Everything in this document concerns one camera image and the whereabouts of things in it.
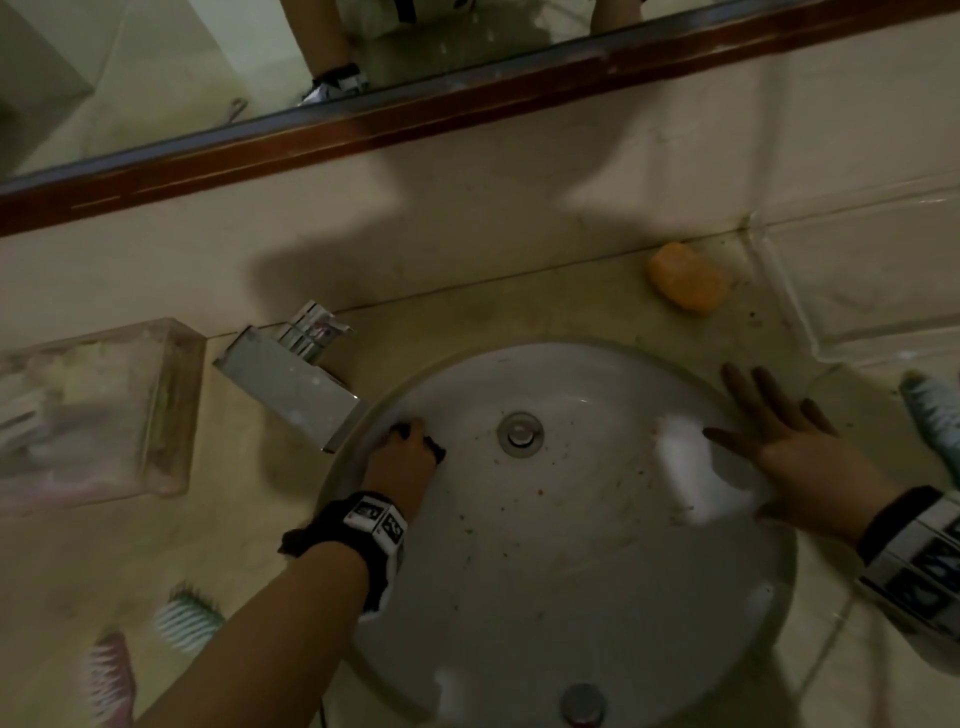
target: transparent tray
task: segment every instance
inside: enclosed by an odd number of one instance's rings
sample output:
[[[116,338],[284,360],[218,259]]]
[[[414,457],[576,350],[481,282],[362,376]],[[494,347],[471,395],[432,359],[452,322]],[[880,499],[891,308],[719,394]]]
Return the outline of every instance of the transparent tray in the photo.
[[[960,349],[960,174],[759,210],[749,240],[817,359]]]
[[[184,493],[205,346],[161,319],[0,352],[0,514]]]

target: pink brush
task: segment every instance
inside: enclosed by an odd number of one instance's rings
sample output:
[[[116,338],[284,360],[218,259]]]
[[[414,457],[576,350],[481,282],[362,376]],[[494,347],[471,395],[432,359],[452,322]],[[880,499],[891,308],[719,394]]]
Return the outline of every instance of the pink brush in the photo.
[[[133,726],[136,683],[122,632],[101,638],[84,659],[84,692],[93,715],[107,728]]]

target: faucet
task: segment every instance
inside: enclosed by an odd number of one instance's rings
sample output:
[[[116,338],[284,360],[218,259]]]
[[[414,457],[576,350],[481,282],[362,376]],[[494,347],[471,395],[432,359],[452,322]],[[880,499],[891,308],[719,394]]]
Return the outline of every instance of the faucet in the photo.
[[[309,301],[276,339],[257,327],[243,329],[213,366],[325,452],[336,452],[367,405],[312,362],[349,331],[332,313]]]

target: sink rim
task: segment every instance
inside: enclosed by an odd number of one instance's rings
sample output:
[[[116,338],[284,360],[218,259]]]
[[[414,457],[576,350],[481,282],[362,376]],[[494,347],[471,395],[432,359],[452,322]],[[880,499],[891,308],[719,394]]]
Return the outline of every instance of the sink rim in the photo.
[[[664,370],[682,379],[687,384],[695,387],[715,403],[720,409],[728,414],[735,422],[746,427],[746,420],[743,415],[733,406],[732,402],[721,394],[714,387],[710,386],[705,380],[695,376],[688,370],[678,364],[664,359],[657,354],[648,352],[636,346],[630,346],[612,339],[603,339],[592,336],[548,336],[548,337],[522,337],[505,339],[496,345],[483,347],[472,347],[456,352],[450,356],[444,357],[438,361],[423,367],[412,376],[407,377],[399,385],[391,389],[387,394],[381,397],[370,407],[361,421],[347,437],[343,446],[334,456],[334,461],[324,479],[320,493],[317,498],[315,512],[319,512],[328,502],[332,500],[332,495],[336,491],[336,483],[343,476],[346,463],[354,454],[357,444],[382,416],[382,414],[405,394],[412,391],[419,384],[424,383],[429,378],[439,372],[455,366],[463,361],[472,359],[489,352],[499,350],[513,349],[537,344],[573,344],[586,347],[605,349],[627,355],[631,358],[646,361],[662,367]],[[736,685],[748,680],[754,669],[760,667],[768,661],[769,655],[777,641],[783,626],[786,624],[787,617],[793,605],[794,593],[797,586],[798,572],[798,546],[797,535],[793,529],[781,529],[778,534],[780,541],[780,563],[778,564],[778,575],[784,588],[777,591],[778,598],[774,601],[760,628],[756,632],[753,641],[744,651],[743,655],[737,660],[723,676],[720,682],[712,689],[707,691],[699,700],[674,715],[666,718],[657,724],[656,728],[667,728],[673,725],[675,721],[690,720],[698,712],[709,711],[710,706],[718,702],[718,697]],[[363,654],[357,648],[356,644],[351,642],[345,660],[354,671],[364,686],[383,702],[390,710],[399,716],[417,724],[429,721],[434,718],[428,711],[408,699],[399,690],[391,686],[379,673],[374,670],[364,658]]]

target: hand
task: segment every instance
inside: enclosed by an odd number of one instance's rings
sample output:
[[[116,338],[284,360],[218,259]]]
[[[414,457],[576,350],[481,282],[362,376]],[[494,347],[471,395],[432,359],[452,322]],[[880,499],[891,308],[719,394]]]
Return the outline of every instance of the hand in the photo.
[[[704,435],[747,458],[773,482],[777,496],[760,507],[761,520],[788,523],[856,547],[870,521],[903,489],[863,453],[840,439],[813,400],[796,404],[766,369],[752,372],[756,389],[733,364],[721,370],[756,437],[707,427]]]
[[[391,430],[386,445],[373,451],[361,489],[388,497],[403,518],[412,521],[436,470],[437,460],[423,442],[423,420],[411,420],[406,440]]]

